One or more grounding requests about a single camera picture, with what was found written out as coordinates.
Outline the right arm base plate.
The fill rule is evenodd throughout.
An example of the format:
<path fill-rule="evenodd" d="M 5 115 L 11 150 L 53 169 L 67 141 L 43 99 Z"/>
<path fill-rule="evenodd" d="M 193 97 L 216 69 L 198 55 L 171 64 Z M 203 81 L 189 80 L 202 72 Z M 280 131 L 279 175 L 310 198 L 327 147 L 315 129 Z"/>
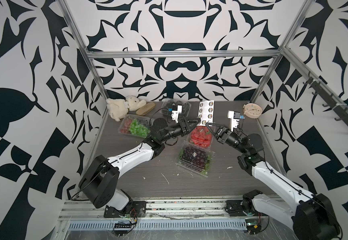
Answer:
<path fill-rule="evenodd" d="M 251 200 L 227 200 L 225 206 L 225 212 L 230 217 L 259 217 L 268 216 L 264 213 L 258 212 Z"/>

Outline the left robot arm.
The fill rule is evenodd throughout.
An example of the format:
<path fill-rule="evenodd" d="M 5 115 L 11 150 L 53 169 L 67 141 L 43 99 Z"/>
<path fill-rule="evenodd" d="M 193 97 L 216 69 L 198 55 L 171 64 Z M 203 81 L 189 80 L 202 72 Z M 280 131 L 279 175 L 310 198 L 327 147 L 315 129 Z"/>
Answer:
<path fill-rule="evenodd" d="M 108 205 L 123 214 L 130 211 L 132 198 L 117 188 L 118 180 L 134 167 L 157 157 L 166 141 L 190 134 L 200 122 L 199 118 L 179 117 L 169 126 L 165 119 L 155 119 L 150 133 L 138 146 L 113 157 L 97 156 L 79 183 L 80 192 L 97 209 Z"/>

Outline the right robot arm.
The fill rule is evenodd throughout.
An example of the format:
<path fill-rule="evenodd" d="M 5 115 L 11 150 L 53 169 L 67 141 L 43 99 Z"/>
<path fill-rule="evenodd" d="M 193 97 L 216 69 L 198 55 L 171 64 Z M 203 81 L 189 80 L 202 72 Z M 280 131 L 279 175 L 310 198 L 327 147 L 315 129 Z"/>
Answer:
<path fill-rule="evenodd" d="M 334 213 L 331 201 L 323 194 L 315 195 L 275 170 L 260 155 L 264 150 L 258 134 L 239 136 L 227 126 L 207 123 L 207 128 L 221 144 L 238 150 L 242 170 L 273 190 L 283 202 L 273 201 L 259 191 L 244 195 L 246 213 L 256 211 L 291 229 L 299 240 L 342 239 L 343 231 Z"/>

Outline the white fruit sticker sheet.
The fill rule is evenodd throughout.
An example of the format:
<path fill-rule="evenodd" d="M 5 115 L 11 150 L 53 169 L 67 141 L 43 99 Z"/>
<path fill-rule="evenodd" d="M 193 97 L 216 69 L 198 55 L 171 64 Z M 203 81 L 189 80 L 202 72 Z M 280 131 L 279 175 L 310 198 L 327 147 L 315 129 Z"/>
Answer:
<path fill-rule="evenodd" d="M 201 119 L 199 126 L 213 123 L 215 101 L 203 101 L 199 104 L 198 118 Z"/>

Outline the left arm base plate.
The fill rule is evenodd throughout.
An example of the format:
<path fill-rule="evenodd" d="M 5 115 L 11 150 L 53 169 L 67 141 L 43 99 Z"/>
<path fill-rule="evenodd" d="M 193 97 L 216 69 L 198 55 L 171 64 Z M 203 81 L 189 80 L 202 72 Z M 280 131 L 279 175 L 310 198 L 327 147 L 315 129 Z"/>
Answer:
<path fill-rule="evenodd" d="M 107 205 L 103 216 L 104 218 L 143 217 L 146 212 L 146 204 L 146 201 L 131 201 L 122 210 Z"/>

